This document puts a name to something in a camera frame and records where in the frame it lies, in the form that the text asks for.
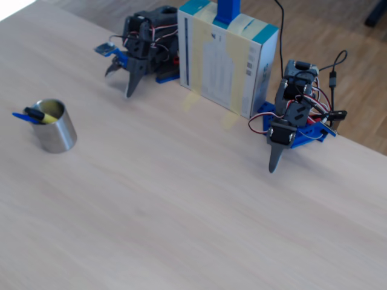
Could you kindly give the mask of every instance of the blue pen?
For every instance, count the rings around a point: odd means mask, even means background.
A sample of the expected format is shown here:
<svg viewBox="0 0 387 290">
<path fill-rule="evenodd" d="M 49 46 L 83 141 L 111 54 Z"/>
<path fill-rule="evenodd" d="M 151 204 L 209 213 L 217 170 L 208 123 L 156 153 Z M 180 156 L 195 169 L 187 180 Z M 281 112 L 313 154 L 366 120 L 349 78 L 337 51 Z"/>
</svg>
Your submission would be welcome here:
<svg viewBox="0 0 387 290">
<path fill-rule="evenodd" d="M 28 115 L 19 114 L 19 113 L 12 113 L 12 115 L 14 115 L 16 118 L 22 119 L 22 120 L 27 121 L 27 122 L 31 122 L 33 124 L 39 124 L 40 123 L 38 120 L 36 120 L 34 118 L 31 118 Z"/>
</svg>

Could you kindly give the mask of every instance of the black connector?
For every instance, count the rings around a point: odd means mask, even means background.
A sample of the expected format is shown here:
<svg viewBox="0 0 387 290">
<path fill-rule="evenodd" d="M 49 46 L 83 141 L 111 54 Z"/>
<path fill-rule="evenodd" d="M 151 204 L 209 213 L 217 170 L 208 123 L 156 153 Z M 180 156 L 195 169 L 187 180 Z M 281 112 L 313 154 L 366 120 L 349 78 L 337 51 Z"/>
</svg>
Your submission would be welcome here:
<svg viewBox="0 0 387 290">
<path fill-rule="evenodd" d="M 345 119 L 347 111 L 334 111 L 330 112 L 328 116 L 328 121 L 342 121 Z"/>
<path fill-rule="evenodd" d="M 329 87 L 330 88 L 336 87 L 336 72 L 335 71 L 331 71 L 329 73 Z"/>
</svg>

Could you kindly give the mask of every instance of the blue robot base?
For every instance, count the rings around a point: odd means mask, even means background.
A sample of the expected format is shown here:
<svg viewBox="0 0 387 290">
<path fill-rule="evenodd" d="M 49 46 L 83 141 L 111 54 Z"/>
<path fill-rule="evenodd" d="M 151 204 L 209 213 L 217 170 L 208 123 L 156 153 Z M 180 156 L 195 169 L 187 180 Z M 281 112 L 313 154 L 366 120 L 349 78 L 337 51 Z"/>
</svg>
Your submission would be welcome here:
<svg viewBox="0 0 387 290">
<path fill-rule="evenodd" d="M 258 110 L 258 113 L 266 113 L 272 112 L 275 113 L 275 106 L 269 102 L 265 102 Z M 264 115 L 263 116 L 263 130 L 267 131 L 270 127 L 270 123 L 274 119 L 272 115 Z M 333 137 L 336 137 L 336 132 L 331 128 L 326 126 L 321 122 L 317 122 L 315 124 L 309 125 L 307 124 L 304 127 L 298 127 L 296 138 L 292 145 L 292 149 L 302 146 L 304 144 L 310 143 L 312 141 L 320 141 L 323 142 L 327 135 L 331 134 Z"/>
</svg>

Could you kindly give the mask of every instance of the marker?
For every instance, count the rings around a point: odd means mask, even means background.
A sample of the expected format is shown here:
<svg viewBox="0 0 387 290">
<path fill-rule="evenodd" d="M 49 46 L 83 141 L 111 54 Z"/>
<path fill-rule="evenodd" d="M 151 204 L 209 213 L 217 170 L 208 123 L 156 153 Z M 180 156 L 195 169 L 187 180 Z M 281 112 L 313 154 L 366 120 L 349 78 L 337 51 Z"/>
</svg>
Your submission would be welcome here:
<svg viewBox="0 0 387 290">
<path fill-rule="evenodd" d="M 16 118 L 19 118 L 21 120 L 24 120 L 24 121 L 27 121 L 27 122 L 31 122 L 33 124 L 39 124 L 39 121 L 37 119 L 31 118 L 28 115 L 19 114 L 19 113 L 12 113 L 12 115 L 14 115 Z"/>
<path fill-rule="evenodd" d="M 29 108 L 29 107 L 26 107 L 24 109 L 24 112 L 26 112 L 27 115 L 30 116 L 31 118 L 37 119 L 44 124 L 52 124 L 52 123 L 57 122 L 57 120 L 58 120 L 57 118 L 54 118 L 51 115 L 45 114 L 39 110 Z"/>
</svg>

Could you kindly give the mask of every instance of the metal cup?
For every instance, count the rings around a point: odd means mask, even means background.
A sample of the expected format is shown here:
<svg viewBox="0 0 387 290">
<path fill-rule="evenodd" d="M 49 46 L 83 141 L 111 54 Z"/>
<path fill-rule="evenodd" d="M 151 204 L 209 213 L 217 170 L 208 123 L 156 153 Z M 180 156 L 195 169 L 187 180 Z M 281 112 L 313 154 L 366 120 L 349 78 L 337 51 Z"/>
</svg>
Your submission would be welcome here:
<svg viewBox="0 0 387 290">
<path fill-rule="evenodd" d="M 59 100 L 41 100 L 31 106 L 58 120 L 51 124 L 32 124 L 42 147 L 50 153 L 62 153 L 73 148 L 77 134 L 67 113 L 66 106 Z"/>
</svg>

